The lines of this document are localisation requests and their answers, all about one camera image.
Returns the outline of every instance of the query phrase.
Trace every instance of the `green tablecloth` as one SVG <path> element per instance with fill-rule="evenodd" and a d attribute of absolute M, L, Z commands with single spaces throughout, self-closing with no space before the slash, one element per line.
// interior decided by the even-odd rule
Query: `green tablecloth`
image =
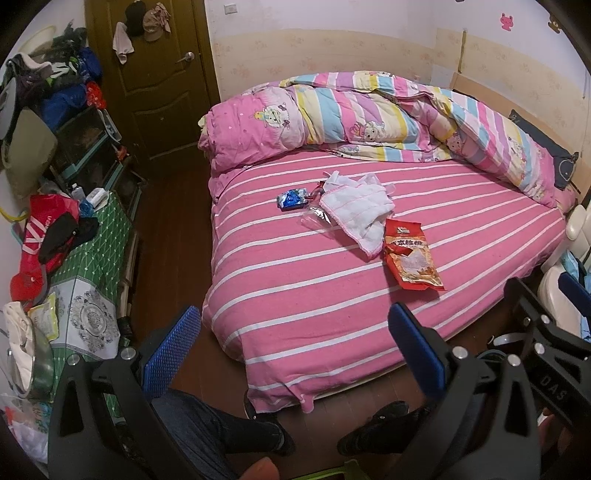
<path fill-rule="evenodd" d="M 72 250 L 50 278 L 49 292 L 57 294 L 60 325 L 60 336 L 51 342 L 54 393 L 71 354 L 100 360 L 118 353 L 115 303 L 131 222 L 113 194 L 96 216 L 100 224 L 97 235 Z M 114 410 L 115 403 L 108 403 Z"/>

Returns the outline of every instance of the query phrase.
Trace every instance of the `snack package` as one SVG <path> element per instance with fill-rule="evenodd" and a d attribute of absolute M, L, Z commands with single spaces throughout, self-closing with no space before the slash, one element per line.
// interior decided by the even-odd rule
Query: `snack package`
<path fill-rule="evenodd" d="M 47 340 L 52 341 L 60 336 L 55 292 L 50 293 L 44 303 L 30 309 L 27 315 L 33 324 L 45 334 Z"/>
<path fill-rule="evenodd" d="M 287 192 L 277 197 L 277 208 L 281 209 L 282 212 L 304 208 L 308 205 L 307 195 L 308 190 L 306 189 L 287 190 Z"/>
<path fill-rule="evenodd" d="M 402 288 L 445 290 L 420 223 L 386 219 L 384 253 L 388 268 Z"/>

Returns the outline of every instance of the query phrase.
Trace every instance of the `pink striped bed sheet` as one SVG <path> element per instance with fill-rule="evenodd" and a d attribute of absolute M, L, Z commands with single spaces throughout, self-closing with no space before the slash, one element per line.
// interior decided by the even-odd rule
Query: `pink striped bed sheet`
<path fill-rule="evenodd" d="M 275 198 L 311 190 L 323 172 L 358 179 L 374 172 L 395 185 L 395 217 L 420 222 L 444 292 L 401 290 L 382 258 L 300 223 Z M 502 297 L 558 245 L 565 220 L 473 166 L 383 163 L 296 151 L 245 170 L 212 209 L 213 284 L 204 324 L 245 363 L 258 412 L 300 404 L 391 369 L 402 355 L 386 316 L 403 301 L 425 326 L 449 338 Z"/>

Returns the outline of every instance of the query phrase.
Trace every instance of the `pillow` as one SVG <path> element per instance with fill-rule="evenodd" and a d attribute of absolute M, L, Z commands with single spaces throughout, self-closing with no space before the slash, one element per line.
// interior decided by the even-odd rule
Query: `pillow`
<path fill-rule="evenodd" d="M 512 110 L 509 114 L 509 120 L 512 120 L 515 125 L 527 133 L 539 146 L 548 150 L 548 153 L 554 158 L 554 186 L 559 190 L 564 190 L 573 177 L 574 164 L 579 158 L 579 152 L 571 155 L 565 148 L 525 120 L 515 110 Z"/>

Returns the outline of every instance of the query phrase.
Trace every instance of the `snack bag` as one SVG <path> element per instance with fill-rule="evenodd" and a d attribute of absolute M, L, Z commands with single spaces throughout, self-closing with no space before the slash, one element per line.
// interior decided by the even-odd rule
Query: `snack bag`
<path fill-rule="evenodd" d="M 386 219 L 384 253 L 388 268 L 402 288 L 445 290 L 420 223 Z"/>

